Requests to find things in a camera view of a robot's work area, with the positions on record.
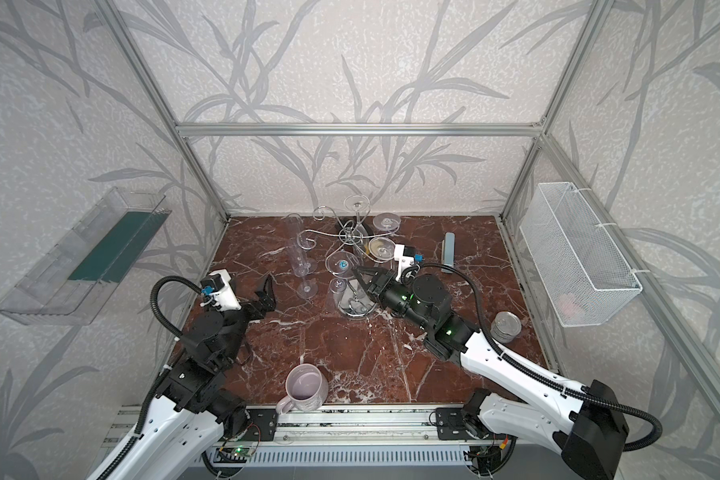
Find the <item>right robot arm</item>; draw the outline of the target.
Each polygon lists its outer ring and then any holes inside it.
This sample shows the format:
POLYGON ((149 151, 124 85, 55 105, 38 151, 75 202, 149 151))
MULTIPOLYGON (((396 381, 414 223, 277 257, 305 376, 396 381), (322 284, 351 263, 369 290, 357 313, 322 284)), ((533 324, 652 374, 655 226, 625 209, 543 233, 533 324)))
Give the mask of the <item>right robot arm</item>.
POLYGON ((582 479, 612 479, 621 457, 656 443, 663 425, 654 415, 618 402, 614 391, 555 374, 496 342, 476 321, 456 313, 442 281, 418 265, 402 274, 358 266, 353 274, 381 308, 417 325, 425 347, 438 359, 480 375, 515 395, 477 393, 465 407, 465 424, 475 437, 505 434, 558 454, 582 479))

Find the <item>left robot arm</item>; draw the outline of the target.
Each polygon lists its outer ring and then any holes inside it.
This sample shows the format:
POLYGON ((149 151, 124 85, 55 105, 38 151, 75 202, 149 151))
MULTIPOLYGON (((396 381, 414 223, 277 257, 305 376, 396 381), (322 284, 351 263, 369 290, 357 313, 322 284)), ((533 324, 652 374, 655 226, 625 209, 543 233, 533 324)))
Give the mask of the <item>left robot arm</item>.
POLYGON ((149 387, 135 425, 91 473, 93 479, 177 479, 223 438, 251 426, 246 402, 225 390, 226 374, 237 362, 251 322, 277 308, 272 275, 262 277, 256 297, 239 300, 225 269, 200 282, 170 275, 150 291, 154 317, 178 341, 181 351, 164 365, 149 387), (201 315, 188 331, 164 315, 159 294, 178 283, 201 296, 201 315))

